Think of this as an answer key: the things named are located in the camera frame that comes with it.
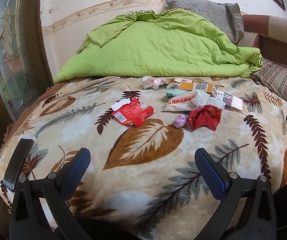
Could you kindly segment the white plastic bag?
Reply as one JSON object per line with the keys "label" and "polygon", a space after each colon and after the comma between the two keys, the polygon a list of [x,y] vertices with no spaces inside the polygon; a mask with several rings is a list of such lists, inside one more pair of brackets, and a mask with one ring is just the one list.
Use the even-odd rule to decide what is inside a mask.
{"label": "white plastic bag", "polygon": [[158,89],[166,83],[162,77],[144,76],[142,78],[143,89]]}

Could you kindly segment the striped floral pillow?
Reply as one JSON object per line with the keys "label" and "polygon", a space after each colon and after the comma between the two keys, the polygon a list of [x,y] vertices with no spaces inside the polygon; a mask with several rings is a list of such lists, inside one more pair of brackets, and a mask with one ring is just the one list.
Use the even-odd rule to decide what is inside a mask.
{"label": "striped floral pillow", "polygon": [[253,72],[250,77],[287,101],[287,64],[268,59],[263,59],[262,62],[262,68]]}

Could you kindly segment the white dark flat box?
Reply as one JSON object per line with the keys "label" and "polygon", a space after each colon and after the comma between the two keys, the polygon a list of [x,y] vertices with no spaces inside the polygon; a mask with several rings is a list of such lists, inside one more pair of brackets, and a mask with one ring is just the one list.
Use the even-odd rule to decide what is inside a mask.
{"label": "white dark flat box", "polygon": [[241,98],[238,98],[232,94],[223,92],[221,90],[217,91],[216,98],[222,100],[227,107],[232,107],[236,110],[243,110],[243,100]]}

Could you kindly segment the brown beige headboard cushion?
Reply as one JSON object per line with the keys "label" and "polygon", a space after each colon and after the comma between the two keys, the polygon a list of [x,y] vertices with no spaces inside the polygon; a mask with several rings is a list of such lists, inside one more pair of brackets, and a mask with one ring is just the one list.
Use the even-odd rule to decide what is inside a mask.
{"label": "brown beige headboard cushion", "polygon": [[268,15],[243,15],[244,30],[257,35],[255,46],[265,59],[287,64],[287,19]]}

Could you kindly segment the red crumpled wrapper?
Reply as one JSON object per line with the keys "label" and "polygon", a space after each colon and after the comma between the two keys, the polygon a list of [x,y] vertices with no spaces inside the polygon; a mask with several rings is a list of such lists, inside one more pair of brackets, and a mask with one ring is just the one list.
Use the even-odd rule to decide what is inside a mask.
{"label": "red crumpled wrapper", "polygon": [[212,131],[217,129],[221,120],[222,109],[213,105],[198,106],[190,111],[188,123],[192,130],[207,127]]}

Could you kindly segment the orange medicine box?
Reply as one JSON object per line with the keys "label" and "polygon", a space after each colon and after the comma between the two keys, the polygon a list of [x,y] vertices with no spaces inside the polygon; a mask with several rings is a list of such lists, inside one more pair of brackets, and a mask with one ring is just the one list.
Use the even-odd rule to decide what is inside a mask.
{"label": "orange medicine box", "polygon": [[209,84],[209,83],[186,83],[186,82],[182,82],[179,85],[179,89],[188,90],[188,91],[198,89],[198,90],[201,90],[203,92],[208,93],[210,96],[212,96],[214,98],[217,96],[217,90],[216,90],[215,86],[213,84]]}

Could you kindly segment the leaf pattern fleece blanket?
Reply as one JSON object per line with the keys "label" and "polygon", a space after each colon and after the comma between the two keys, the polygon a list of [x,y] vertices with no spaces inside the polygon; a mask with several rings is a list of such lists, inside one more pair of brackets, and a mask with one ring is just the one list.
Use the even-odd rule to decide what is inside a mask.
{"label": "leaf pattern fleece blanket", "polygon": [[[206,149],[228,171],[266,176],[273,191],[287,183],[287,101],[251,79],[198,77],[243,100],[226,108],[215,131],[175,128],[176,113],[163,112],[164,88],[145,90],[135,77],[74,79],[59,83],[8,127],[0,149],[0,195],[14,194],[1,181],[20,139],[34,145],[22,174],[42,179],[58,172],[80,148],[91,163],[67,202],[83,218],[106,220],[141,239],[193,239],[212,216],[214,199],[195,165]],[[111,106],[139,98],[154,113],[142,126],[124,126]]]}

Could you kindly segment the white red printed bag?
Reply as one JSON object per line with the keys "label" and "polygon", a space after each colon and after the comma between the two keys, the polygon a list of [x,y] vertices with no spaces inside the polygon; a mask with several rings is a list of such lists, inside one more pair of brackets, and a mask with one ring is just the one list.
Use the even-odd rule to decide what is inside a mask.
{"label": "white red printed bag", "polygon": [[212,105],[224,109],[226,104],[217,98],[211,97],[202,90],[193,90],[168,100],[163,112],[189,112],[199,106]]}

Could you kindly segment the purple crumpled paper ball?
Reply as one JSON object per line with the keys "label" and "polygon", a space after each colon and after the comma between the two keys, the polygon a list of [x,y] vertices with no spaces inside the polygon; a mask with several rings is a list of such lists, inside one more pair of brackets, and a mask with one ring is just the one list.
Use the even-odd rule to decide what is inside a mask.
{"label": "purple crumpled paper ball", "polygon": [[175,128],[182,128],[186,125],[187,117],[183,114],[179,114],[176,116],[174,120],[174,127]]}

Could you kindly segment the small beige barcode carton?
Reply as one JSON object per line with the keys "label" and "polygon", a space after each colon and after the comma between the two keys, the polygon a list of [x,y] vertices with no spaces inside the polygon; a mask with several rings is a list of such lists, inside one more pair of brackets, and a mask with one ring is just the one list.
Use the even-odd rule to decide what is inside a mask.
{"label": "small beige barcode carton", "polygon": [[191,79],[178,78],[178,77],[175,78],[174,81],[177,83],[193,83],[193,81]]}

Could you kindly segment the grey quilted pillow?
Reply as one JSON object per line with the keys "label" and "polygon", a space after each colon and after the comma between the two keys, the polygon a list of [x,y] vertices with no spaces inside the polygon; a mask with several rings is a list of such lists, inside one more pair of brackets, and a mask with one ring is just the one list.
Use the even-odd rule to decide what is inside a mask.
{"label": "grey quilted pillow", "polygon": [[226,33],[239,45],[244,38],[244,25],[238,3],[216,3],[208,0],[165,0],[170,9],[185,9],[200,15]]}

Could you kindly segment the green white small box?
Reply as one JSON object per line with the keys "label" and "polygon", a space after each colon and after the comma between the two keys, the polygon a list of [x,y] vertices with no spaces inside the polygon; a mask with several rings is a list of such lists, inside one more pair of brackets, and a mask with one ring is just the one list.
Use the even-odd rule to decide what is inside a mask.
{"label": "green white small box", "polygon": [[167,88],[166,89],[166,96],[168,99],[185,94],[185,93],[188,93],[188,91],[183,90],[183,89],[178,89],[178,88]]}

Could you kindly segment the red torn cigarette box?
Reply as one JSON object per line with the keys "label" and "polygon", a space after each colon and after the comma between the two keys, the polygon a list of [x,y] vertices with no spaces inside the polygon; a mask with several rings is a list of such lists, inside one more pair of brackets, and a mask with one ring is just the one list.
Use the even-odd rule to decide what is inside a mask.
{"label": "red torn cigarette box", "polygon": [[113,104],[111,108],[114,110],[111,114],[112,117],[124,126],[140,127],[154,113],[152,106],[143,108],[139,98],[122,99],[120,102]]}

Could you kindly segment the green quilt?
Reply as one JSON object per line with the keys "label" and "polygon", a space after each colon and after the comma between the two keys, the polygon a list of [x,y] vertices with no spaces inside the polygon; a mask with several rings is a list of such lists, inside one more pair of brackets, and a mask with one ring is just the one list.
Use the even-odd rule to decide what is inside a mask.
{"label": "green quilt", "polygon": [[259,48],[239,47],[185,9],[120,15],[87,33],[54,81],[75,77],[244,77],[262,67]]}

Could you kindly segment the stained glass wooden door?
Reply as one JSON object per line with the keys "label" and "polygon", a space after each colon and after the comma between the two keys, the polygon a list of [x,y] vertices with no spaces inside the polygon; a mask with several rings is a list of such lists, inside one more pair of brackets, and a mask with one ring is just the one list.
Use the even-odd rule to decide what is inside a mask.
{"label": "stained glass wooden door", "polygon": [[[7,127],[51,85],[40,0],[0,0],[0,148]],[[0,196],[1,233],[8,231],[8,220],[8,207]]]}

